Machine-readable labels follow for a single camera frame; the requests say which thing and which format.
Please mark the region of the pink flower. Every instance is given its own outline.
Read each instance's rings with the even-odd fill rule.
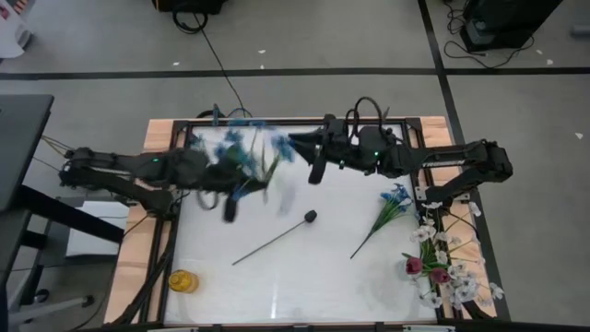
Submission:
[[[410,257],[406,261],[406,273],[418,274],[422,272],[422,261],[416,257]]]
[[[431,271],[431,280],[436,283],[445,283],[451,281],[451,276],[444,268],[435,267]]]

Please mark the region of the black floor line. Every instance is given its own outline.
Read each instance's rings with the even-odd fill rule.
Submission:
[[[337,75],[411,75],[433,76],[434,68],[294,68],[226,70],[229,77],[288,77]],[[0,80],[52,79],[121,79],[121,78],[185,78],[223,77],[221,70],[87,72],[87,73],[0,73]]]
[[[454,142],[455,144],[462,144],[465,143],[465,138],[463,136],[461,124],[459,123],[457,110],[454,106],[453,93],[451,92],[449,80],[447,79],[447,71],[444,69],[439,45],[436,41],[436,36],[434,35],[434,30],[432,28],[431,15],[428,11],[425,0],[418,0],[418,4],[420,8],[420,14],[422,15],[422,21],[424,22],[424,28],[426,29],[428,43],[431,48],[434,67],[436,69],[439,83],[441,84],[442,97],[444,99],[447,116],[449,118],[451,130],[453,132]],[[477,192],[472,195],[471,200],[478,204],[478,206],[483,211],[481,199],[479,198],[479,194]],[[491,246],[490,233],[488,231],[488,225],[486,224],[484,216],[482,215],[478,218],[475,218],[475,223],[476,227],[478,228],[479,240],[481,242],[481,253],[487,261],[486,272],[488,273],[488,280],[501,286],[502,282],[500,280],[500,272],[498,265],[496,264],[496,259]],[[495,301],[494,304],[496,308],[496,315],[501,319],[510,320],[510,313],[508,312],[508,305],[505,298],[500,301]]]
[[[495,75],[587,75],[590,67],[555,67],[555,68],[446,68],[446,75],[495,76]]]

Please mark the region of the robotic arm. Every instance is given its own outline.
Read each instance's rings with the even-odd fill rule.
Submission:
[[[67,151],[68,159],[60,171],[62,185],[106,189],[138,201],[148,212],[167,218],[174,203],[166,188],[202,190],[228,194],[225,220],[233,221],[237,202],[231,199],[238,190],[255,192],[265,189],[267,183],[247,176],[240,164],[228,153],[218,163],[210,163],[204,151],[176,148],[167,152],[142,153],[124,156],[95,152],[89,148]],[[147,189],[134,179],[155,188]]]
[[[391,129],[381,125],[365,125],[359,131],[358,123],[348,131],[348,121],[336,119],[332,114],[324,117],[322,127],[307,134],[290,134],[293,148],[312,165],[310,184],[319,184],[325,165],[331,162],[362,171],[375,172],[388,178],[448,166],[469,166],[443,186],[426,190],[426,204],[450,203],[455,197],[469,192],[485,182],[500,183],[513,174],[506,151],[495,142],[479,140],[465,145],[438,148],[410,148],[397,138]],[[353,136],[359,144],[351,143]]]

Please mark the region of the flower bouquet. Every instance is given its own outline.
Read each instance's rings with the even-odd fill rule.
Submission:
[[[365,240],[360,244],[359,248],[352,254],[350,259],[354,257],[360,248],[383,226],[389,221],[396,219],[406,213],[407,208],[412,204],[412,198],[407,193],[405,186],[401,184],[394,184],[395,188],[389,193],[381,193],[381,198],[384,199],[385,204],[377,220],[372,224],[371,230]]]
[[[414,257],[406,253],[402,254],[406,258],[406,273],[415,285],[418,285],[417,280],[420,278],[427,278],[431,281],[431,289],[419,296],[422,303],[430,308],[439,308],[443,304],[443,298],[448,299],[457,310],[461,309],[463,302],[474,300],[477,300],[482,306],[492,305],[493,299],[502,298],[503,290],[491,282],[489,286],[491,297],[482,297],[479,295],[479,288],[487,287],[478,283],[476,274],[466,269],[466,261],[482,264],[483,260],[455,259],[453,263],[450,261],[451,258],[456,258],[451,256],[456,250],[469,243],[479,243],[477,236],[466,243],[461,243],[461,239],[458,237],[448,235],[457,222],[464,221],[465,216],[458,217],[446,231],[437,230],[434,227],[434,220],[429,218],[429,210],[440,206],[440,203],[424,206],[426,216],[422,217],[423,225],[415,230],[410,237],[410,241],[420,244],[420,255]],[[447,243],[455,245],[448,252],[443,250]],[[438,296],[435,291],[437,286],[444,289],[442,297]]]
[[[244,146],[244,135],[235,127],[236,125],[255,127],[254,138],[250,143],[249,149]],[[218,160],[225,159],[237,164],[238,167],[241,168],[244,174],[246,174],[248,177],[248,179],[243,182],[243,184],[237,185],[234,188],[230,196],[232,200],[238,201],[242,197],[250,194],[248,190],[246,190],[247,184],[249,182],[252,180],[257,180],[259,182],[268,184],[281,161],[286,160],[288,162],[293,162],[294,151],[290,146],[288,137],[279,133],[273,133],[271,136],[271,144],[273,150],[275,151],[275,156],[270,166],[267,167],[265,161],[266,147],[264,138],[262,156],[258,156],[254,153],[254,143],[258,138],[259,133],[261,133],[264,129],[272,131],[273,128],[267,127],[264,121],[242,118],[230,119],[229,126],[230,128],[225,133],[223,141],[218,142],[213,149],[213,154]],[[206,141],[202,136],[191,135],[189,139],[191,148],[206,150]]]

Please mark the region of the white artificial flower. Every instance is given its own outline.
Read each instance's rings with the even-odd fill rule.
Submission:
[[[424,224],[429,225],[429,226],[434,226],[433,219],[428,219],[428,218],[426,218],[426,216],[422,216],[422,220],[424,220]]]
[[[422,228],[418,228],[417,230],[413,231],[412,236],[410,236],[410,238],[409,238],[409,240],[413,243],[416,241],[423,243],[424,241],[426,241],[428,239],[429,239],[428,233],[425,230],[423,230]]]
[[[436,234],[436,229],[432,226],[423,225],[423,226],[420,226],[420,229],[424,230],[426,232],[426,234],[428,234],[429,239],[433,238],[434,235]]]
[[[504,297],[504,290],[502,290],[498,285],[496,285],[493,282],[490,283],[490,291],[491,297],[494,299],[501,300],[502,297]]]
[[[452,245],[461,244],[461,239],[457,236],[453,236],[453,237],[451,237],[451,241],[449,241],[449,244],[452,244]]]
[[[449,257],[444,251],[437,250],[436,251],[436,261],[441,264],[447,264],[449,262]]]
[[[478,303],[481,306],[492,306],[494,304],[494,301],[492,299],[483,299],[483,298],[478,298]]]
[[[476,217],[481,216],[481,210],[479,209],[476,202],[469,202],[469,207],[471,208],[471,212],[473,212]]]
[[[432,293],[429,293],[425,296],[420,296],[420,299],[422,300],[422,304],[424,306],[427,306],[432,309],[437,309],[441,306],[441,304],[443,304],[443,299]]]
[[[434,239],[438,241],[447,242],[449,241],[449,235],[447,235],[447,233],[444,231],[439,231],[438,233],[436,233],[436,235],[434,235]]]
[[[454,290],[454,297],[455,300],[458,302],[467,302],[472,301],[476,298],[478,293],[473,288],[468,287],[459,287]]]
[[[463,272],[467,269],[467,263],[464,260],[457,259],[454,261],[454,266],[459,270],[459,272]]]
[[[459,274],[461,273],[461,271],[457,267],[449,267],[446,270],[446,272],[449,274],[449,277],[451,277],[451,279],[459,278]]]
[[[436,208],[440,208],[443,205],[443,203],[441,202],[432,202],[430,204],[424,204],[422,203],[422,206],[425,208],[431,208],[431,209],[436,209]]]
[[[474,278],[464,276],[460,277],[458,281],[459,287],[463,287],[474,291],[478,289],[478,282]]]
[[[457,300],[457,297],[454,295],[454,292],[449,296],[449,301],[453,305],[456,310],[461,310],[461,302]]]

